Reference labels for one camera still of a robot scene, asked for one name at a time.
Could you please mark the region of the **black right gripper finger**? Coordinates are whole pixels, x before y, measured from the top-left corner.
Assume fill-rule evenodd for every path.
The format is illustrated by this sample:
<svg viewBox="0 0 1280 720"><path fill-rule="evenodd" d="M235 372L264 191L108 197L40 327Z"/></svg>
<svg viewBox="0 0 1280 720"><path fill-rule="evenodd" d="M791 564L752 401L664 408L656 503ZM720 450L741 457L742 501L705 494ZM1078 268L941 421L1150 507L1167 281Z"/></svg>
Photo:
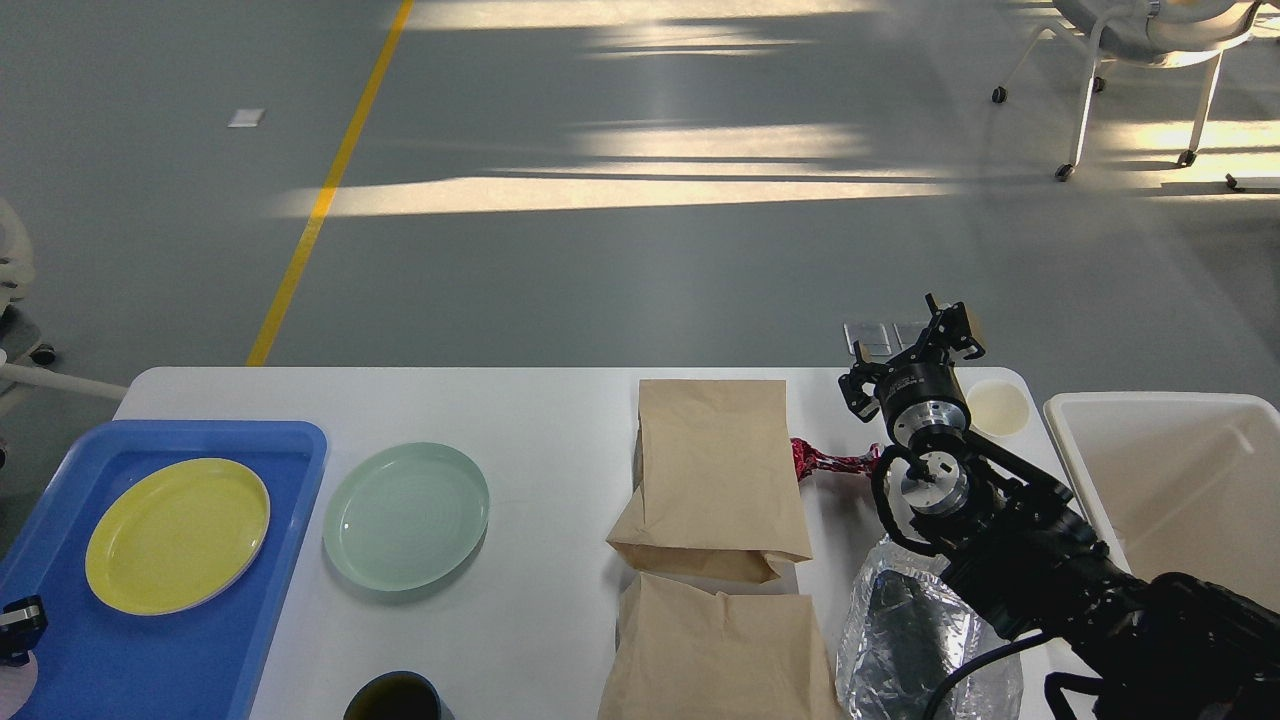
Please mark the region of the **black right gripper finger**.
<svg viewBox="0 0 1280 720"><path fill-rule="evenodd" d="M929 320L904 350L906 364L955 364L959 359L975 361L987 355L980 322L965 302L948 304L925 293L925 305Z"/></svg>
<svg viewBox="0 0 1280 720"><path fill-rule="evenodd" d="M869 356L860 341L852 341L850 351L852 365L838 378L838 387L847 410L858 420L870 423L881 413L879 383L890 375L892 366Z"/></svg>

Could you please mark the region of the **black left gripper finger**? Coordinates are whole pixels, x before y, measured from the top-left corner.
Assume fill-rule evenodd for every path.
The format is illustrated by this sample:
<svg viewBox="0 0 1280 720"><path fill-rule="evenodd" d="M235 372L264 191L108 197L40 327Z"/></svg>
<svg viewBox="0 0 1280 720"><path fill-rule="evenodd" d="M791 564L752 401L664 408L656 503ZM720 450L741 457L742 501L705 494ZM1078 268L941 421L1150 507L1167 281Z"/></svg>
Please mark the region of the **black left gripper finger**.
<svg viewBox="0 0 1280 720"><path fill-rule="evenodd" d="M20 667L29 662L49 626L44 601L40 596L27 596L3 606L1 611L1 665Z"/></svg>

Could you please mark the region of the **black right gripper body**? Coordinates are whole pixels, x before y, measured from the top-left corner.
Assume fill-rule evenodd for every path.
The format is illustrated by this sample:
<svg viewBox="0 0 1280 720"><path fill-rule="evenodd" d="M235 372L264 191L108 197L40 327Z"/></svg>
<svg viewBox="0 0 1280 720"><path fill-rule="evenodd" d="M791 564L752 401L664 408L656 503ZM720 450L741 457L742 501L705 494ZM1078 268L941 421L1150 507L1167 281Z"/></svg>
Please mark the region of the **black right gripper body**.
<svg viewBox="0 0 1280 720"><path fill-rule="evenodd" d="M954 369L945 363L877 363L870 369L873 416L905 448L923 448L937 436L960 437L972 413Z"/></svg>

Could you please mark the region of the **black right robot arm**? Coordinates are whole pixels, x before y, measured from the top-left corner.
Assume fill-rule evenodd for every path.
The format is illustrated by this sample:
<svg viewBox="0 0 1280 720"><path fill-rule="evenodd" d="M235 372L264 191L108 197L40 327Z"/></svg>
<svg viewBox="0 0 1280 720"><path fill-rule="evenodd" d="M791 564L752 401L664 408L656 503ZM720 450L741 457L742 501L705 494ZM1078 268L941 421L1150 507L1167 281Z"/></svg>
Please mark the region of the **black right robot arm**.
<svg viewBox="0 0 1280 720"><path fill-rule="evenodd" d="M870 492L887 536L946 559L941 580L1005 639L951 671L923 717L973 673L1061 639L1092 675L1044 678L1056 719L1073 717L1071 692L1093 696L1098 719L1275 719L1277 614L1185 573L1121 570L1071 489L977 432L954 370L956 355L986 354L977 319L961 302L925 304L916 340L886 360L849 327L852 365L838 378L860 421L884 421Z"/></svg>

